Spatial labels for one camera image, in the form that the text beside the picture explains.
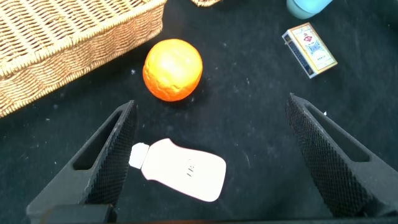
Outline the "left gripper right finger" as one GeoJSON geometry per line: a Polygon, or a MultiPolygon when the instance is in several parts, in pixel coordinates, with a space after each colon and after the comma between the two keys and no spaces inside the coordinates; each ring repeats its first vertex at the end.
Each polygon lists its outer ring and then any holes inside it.
{"type": "Polygon", "coordinates": [[[285,112],[323,201],[336,217],[397,216],[397,171],[309,101],[285,112]]]}

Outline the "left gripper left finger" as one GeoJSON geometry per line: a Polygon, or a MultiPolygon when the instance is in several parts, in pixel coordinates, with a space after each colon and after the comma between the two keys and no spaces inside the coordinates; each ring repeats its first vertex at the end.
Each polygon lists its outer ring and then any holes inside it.
{"type": "Polygon", "coordinates": [[[38,223],[56,205],[115,206],[129,168],[137,128],[134,101],[119,106],[63,169],[28,204],[26,215],[38,223]]]}

